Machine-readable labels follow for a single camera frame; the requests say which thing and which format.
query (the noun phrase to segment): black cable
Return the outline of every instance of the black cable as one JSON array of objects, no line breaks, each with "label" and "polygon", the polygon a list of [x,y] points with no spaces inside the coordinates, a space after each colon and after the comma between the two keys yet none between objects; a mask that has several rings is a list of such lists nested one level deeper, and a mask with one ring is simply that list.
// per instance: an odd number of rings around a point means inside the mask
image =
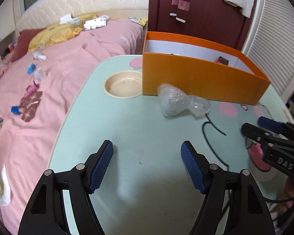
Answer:
[{"label": "black cable", "polygon": [[[230,170],[230,166],[224,162],[220,156],[218,156],[218,154],[216,153],[216,151],[213,149],[213,147],[211,146],[210,142],[208,141],[207,139],[207,136],[206,136],[206,133],[205,133],[205,126],[207,124],[211,124],[218,132],[220,132],[222,135],[226,136],[226,134],[224,132],[222,132],[219,128],[217,128],[213,123],[212,121],[210,120],[210,118],[208,117],[208,115],[206,114],[206,118],[208,119],[208,121],[204,122],[201,126],[201,131],[202,131],[202,134],[205,138],[205,141],[207,143],[207,145],[209,146],[210,150],[212,151],[212,153],[215,155],[215,157],[227,168],[227,171]],[[272,200],[272,199],[268,199],[266,197],[264,197],[265,201],[266,202],[270,202],[270,203],[286,203],[286,202],[290,202],[292,200],[294,200],[294,198],[290,198],[290,199],[287,199],[287,200]],[[227,209],[229,208],[230,206],[230,201],[228,201],[226,204],[225,204],[225,207],[223,208],[222,212],[221,212],[221,215],[220,215],[220,220],[223,218],[223,216],[225,215]]]},{"label": "black cable", "polygon": [[223,208],[222,212],[221,212],[221,215],[220,215],[220,218],[219,218],[219,222],[221,221],[221,219],[223,218],[223,216],[225,215],[226,211],[228,210],[230,206],[230,201],[228,201],[226,204],[225,204],[225,207]]},{"label": "black cable", "polygon": [[290,202],[290,201],[294,200],[294,197],[290,198],[290,199],[286,199],[286,200],[272,200],[272,199],[268,199],[266,197],[264,197],[264,199],[266,202],[270,202],[270,203],[286,203],[286,202]]},{"label": "black cable", "polygon": [[[224,162],[219,156],[218,154],[216,153],[216,151],[213,149],[213,147],[211,146],[210,142],[208,141],[207,139],[207,136],[206,136],[206,133],[205,133],[205,126],[207,124],[211,124],[218,132],[220,132],[222,135],[226,136],[226,134],[224,132],[222,132],[219,128],[217,128],[213,123],[212,121],[209,119],[208,115],[206,114],[206,118],[208,119],[208,121],[204,122],[201,126],[201,131],[202,131],[202,134],[205,138],[205,141],[207,143],[207,145],[209,146],[210,150],[212,151],[212,153],[215,155],[215,157],[227,168],[227,171],[230,170],[230,166]],[[231,192],[230,190],[228,190],[228,193],[229,193],[229,199],[231,198]],[[222,210],[221,212],[221,216],[220,216],[220,220],[222,219],[222,217],[224,216],[226,210],[228,209],[228,207],[230,206],[230,201],[227,202],[227,204],[225,205],[224,209]]]}]

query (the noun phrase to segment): pink polka dot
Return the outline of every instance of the pink polka dot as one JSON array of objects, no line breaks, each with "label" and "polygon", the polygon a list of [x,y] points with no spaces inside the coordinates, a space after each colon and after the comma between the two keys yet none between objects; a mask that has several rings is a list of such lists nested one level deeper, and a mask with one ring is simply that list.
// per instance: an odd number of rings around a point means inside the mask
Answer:
[{"label": "pink polka dot", "polygon": [[262,109],[259,106],[253,106],[254,112],[257,117],[263,117],[264,113],[262,112]]},{"label": "pink polka dot", "polygon": [[236,117],[237,116],[237,109],[236,107],[230,102],[221,102],[219,104],[219,109],[221,112],[226,115],[227,117]]},{"label": "pink polka dot", "polygon": [[136,57],[129,62],[129,65],[132,68],[142,68],[143,67],[143,59],[141,57]]}]

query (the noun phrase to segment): yellow pillow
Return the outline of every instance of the yellow pillow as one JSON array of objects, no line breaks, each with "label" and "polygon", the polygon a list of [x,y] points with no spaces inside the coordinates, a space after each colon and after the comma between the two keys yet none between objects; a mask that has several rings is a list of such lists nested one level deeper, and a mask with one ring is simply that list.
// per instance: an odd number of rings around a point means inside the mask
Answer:
[{"label": "yellow pillow", "polygon": [[80,17],[81,22],[79,26],[74,26],[71,23],[54,24],[48,26],[46,29],[39,32],[29,43],[28,52],[34,51],[39,45],[45,44],[46,46],[61,43],[74,38],[79,35],[84,29],[84,22],[86,20],[94,19],[96,15],[85,14]]}]

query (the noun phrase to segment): person's hand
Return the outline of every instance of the person's hand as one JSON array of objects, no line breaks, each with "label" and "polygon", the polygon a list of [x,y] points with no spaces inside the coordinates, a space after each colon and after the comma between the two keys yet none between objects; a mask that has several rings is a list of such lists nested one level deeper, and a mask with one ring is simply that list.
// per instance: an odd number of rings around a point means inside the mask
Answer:
[{"label": "person's hand", "polygon": [[[285,188],[284,188],[284,192],[283,192],[283,200],[287,200],[290,198],[294,197],[294,180],[292,180],[290,177],[288,177],[286,184],[285,184]],[[279,209],[281,211],[286,212],[289,208],[291,208],[293,206],[294,202],[290,201],[290,202],[286,202],[283,204],[278,204],[281,205],[279,207]]]}]

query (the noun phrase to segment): bubble wrap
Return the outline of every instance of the bubble wrap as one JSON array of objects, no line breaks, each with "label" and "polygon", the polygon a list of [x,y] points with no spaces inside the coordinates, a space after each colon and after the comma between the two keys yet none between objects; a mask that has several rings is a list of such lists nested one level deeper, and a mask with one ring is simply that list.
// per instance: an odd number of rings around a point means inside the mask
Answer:
[{"label": "bubble wrap", "polygon": [[189,109],[196,117],[200,117],[210,110],[208,100],[194,95],[188,96],[173,85],[162,84],[157,91],[162,113],[165,117],[175,116],[186,109]]}]

